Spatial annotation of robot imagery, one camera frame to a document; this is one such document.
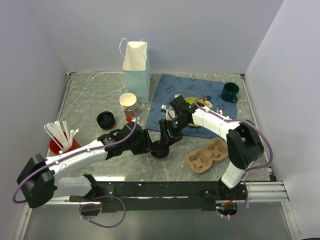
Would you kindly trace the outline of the light blue paper bag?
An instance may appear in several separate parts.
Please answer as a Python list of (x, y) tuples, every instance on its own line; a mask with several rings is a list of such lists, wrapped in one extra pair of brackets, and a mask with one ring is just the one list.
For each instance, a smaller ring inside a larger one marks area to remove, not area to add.
[(144, 39), (129, 41), (124, 37), (119, 43), (119, 51), (127, 91), (137, 97), (138, 103), (148, 103), (151, 77), (148, 42)]

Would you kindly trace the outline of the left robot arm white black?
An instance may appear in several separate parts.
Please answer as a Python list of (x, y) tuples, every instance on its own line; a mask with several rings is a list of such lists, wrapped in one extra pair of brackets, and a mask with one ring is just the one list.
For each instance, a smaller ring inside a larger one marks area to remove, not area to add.
[(84, 197), (94, 201), (99, 195), (96, 180), (85, 175), (68, 175), (87, 165), (120, 156), (125, 151), (133, 155), (154, 153), (158, 143), (153, 142), (147, 129), (131, 121), (121, 129), (99, 136), (78, 149), (44, 158), (32, 156), (17, 178), (18, 190), (31, 209), (39, 208), (53, 198), (65, 196)]

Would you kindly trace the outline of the dark green enamel mug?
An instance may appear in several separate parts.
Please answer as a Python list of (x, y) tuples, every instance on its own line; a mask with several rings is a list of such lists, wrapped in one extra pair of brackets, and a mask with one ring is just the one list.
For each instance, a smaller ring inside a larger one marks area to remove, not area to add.
[(227, 82), (221, 92), (221, 99), (228, 103), (236, 103), (238, 101), (238, 93), (240, 88), (233, 82)]

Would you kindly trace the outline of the brown cardboard cup carrier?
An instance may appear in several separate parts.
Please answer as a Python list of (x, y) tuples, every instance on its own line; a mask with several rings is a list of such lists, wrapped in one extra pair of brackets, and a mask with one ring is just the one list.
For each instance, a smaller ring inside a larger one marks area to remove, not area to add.
[(213, 138), (204, 148), (189, 153), (186, 163), (193, 173), (202, 175), (212, 167), (212, 164), (219, 164), (228, 155), (227, 142), (220, 138)]

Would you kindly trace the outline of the stack of black lids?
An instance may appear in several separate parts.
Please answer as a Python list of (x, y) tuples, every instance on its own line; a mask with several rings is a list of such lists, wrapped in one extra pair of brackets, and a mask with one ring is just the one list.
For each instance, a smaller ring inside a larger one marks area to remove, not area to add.
[(115, 117), (110, 111), (101, 112), (96, 117), (96, 121), (99, 127), (102, 128), (103, 130), (110, 130), (116, 124)]

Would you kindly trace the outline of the red cup holder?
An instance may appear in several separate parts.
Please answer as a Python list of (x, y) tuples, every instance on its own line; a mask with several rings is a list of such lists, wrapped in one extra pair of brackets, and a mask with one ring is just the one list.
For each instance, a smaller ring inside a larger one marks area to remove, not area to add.
[[(73, 138), (71, 147), (65, 152), (68, 153), (80, 147), (81, 145)], [(49, 149), (54, 155), (60, 155), (62, 153), (63, 146), (55, 137), (53, 137), (49, 142)]]

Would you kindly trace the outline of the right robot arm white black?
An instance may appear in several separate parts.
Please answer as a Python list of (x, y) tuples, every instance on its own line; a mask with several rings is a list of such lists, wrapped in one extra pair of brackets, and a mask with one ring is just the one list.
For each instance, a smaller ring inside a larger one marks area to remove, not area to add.
[(230, 119), (213, 112), (201, 103), (190, 104), (180, 95), (170, 102), (173, 119), (159, 121), (160, 141), (157, 152), (183, 138), (182, 130), (190, 124), (203, 127), (226, 141), (230, 163), (220, 178), (219, 195), (230, 199), (249, 166), (265, 152), (257, 128), (246, 120)]

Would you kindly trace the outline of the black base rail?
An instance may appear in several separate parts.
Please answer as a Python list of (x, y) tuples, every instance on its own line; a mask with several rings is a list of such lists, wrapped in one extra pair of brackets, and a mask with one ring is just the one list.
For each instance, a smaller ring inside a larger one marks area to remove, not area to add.
[(245, 200), (243, 184), (229, 189), (220, 181), (100, 181), (87, 196), (72, 195), (72, 203), (101, 203), (103, 213), (156, 210), (215, 211), (217, 201)]

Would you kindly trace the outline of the single brown paper cup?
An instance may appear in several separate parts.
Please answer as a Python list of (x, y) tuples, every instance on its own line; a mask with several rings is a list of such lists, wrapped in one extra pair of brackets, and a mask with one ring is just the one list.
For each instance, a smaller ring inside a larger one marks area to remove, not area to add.
[(165, 161), (168, 159), (168, 155), (166, 155), (166, 156), (154, 156), (153, 155), (153, 158), (155, 161), (162, 162), (162, 161)]

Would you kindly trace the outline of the yellow plate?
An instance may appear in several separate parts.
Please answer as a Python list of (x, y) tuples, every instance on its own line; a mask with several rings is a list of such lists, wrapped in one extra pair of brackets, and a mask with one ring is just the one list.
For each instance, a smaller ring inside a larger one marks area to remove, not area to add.
[[(187, 97), (187, 98), (185, 98), (185, 101), (187, 103), (189, 103), (190, 105), (192, 105), (196, 99), (197, 99), (196, 97)], [(211, 101), (209, 101), (206, 97), (198, 99), (197, 102), (198, 102), (198, 104), (203, 104), (204, 106), (208, 107), (209, 109), (211, 109), (213, 107), (213, 103)]]

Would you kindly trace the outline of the black cup lid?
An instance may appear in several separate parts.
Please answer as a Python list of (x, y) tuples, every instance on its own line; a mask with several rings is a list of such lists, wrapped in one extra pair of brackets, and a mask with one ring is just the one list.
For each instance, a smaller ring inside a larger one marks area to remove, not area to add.
[(167, 147), (164, 150), (157, 150), (156, 149), (156, 152), (151, 152), (152, 156), (168, 156), (168, 154), (169, 154), (169, 147)]

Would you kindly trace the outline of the stack of brown paper cups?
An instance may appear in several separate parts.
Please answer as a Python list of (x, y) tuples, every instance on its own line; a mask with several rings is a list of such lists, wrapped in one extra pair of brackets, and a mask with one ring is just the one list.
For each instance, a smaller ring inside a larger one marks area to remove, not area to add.
[(133, 110), (136, 110), (138, 102), (137, 97), (133, 93), (124, 93), (119, 98), (119, 103), (127, 117), (134, 117), (135, 113)]

